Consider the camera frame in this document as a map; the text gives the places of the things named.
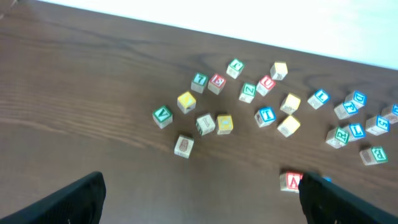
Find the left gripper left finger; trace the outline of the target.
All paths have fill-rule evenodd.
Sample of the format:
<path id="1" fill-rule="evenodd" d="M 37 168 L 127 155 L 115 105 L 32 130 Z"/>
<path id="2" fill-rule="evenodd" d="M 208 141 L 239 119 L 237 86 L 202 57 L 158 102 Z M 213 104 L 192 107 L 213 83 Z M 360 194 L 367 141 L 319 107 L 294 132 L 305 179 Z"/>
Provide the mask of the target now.
<path id="1" fill-rule="evenodd" d="M 2 218 L 1 223 L 98 224 L 105 198 L 103 174 L 96 171 Z"/>

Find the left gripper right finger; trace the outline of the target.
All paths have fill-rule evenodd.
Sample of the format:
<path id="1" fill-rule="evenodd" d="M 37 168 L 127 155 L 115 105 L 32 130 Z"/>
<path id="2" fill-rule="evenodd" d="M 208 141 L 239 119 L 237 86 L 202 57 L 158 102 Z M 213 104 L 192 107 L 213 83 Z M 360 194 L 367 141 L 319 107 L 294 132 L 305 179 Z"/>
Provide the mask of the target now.
<path id="1" fill-rule="evenodd" d="M 300 204 L 308 223 L 397 223 L 397 217 L 375 207 L 314 172 L 298 185 Z"/>

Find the red A block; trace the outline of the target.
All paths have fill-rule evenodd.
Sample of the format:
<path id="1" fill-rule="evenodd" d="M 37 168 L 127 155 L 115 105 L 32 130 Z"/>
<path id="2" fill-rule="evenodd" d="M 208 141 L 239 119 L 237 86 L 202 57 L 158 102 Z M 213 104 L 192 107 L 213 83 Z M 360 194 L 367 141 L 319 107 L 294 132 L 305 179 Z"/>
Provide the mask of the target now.
<path id="1" fill-rule="evenodd" d="M 301 172 L 284 172 L 279 176 L 280 190 L 299 193 L 299 183 L 302 180 Z"/>

